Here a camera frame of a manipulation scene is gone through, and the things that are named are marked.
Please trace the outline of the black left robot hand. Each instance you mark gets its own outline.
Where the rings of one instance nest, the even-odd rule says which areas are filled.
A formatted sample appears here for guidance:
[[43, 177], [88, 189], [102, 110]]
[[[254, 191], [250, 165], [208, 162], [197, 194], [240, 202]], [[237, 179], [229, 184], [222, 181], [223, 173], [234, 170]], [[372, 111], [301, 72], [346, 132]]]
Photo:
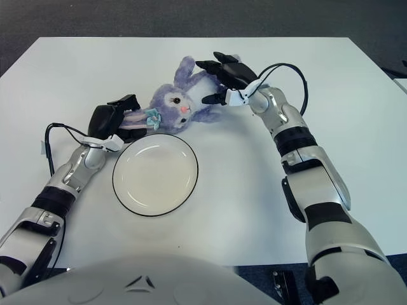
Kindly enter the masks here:
[[119, 100], [98, 105], [90, 119], [88, 136], [96, 139], [106, 140], [111, 135], [117, 135], [124, 143], [131, 143], [147, 135], [146, 127], [121, 127], [124, 122], [125, 113], [138, 111], [141, 107], [134, 94], [125, 95]]

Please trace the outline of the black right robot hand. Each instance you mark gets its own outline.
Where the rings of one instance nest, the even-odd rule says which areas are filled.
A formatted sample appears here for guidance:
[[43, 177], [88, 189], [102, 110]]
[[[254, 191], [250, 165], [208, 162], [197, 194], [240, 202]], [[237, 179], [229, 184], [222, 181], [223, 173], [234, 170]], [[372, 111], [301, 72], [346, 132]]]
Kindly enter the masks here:
[[196, 65], [207, 74], [214, 76], [222, 87], [216, 93], [202, 99], [207, 105], [242, 105], [246, 88], [259, 78], [237, 56], [213, 52], [216, 60], [197, 60]]

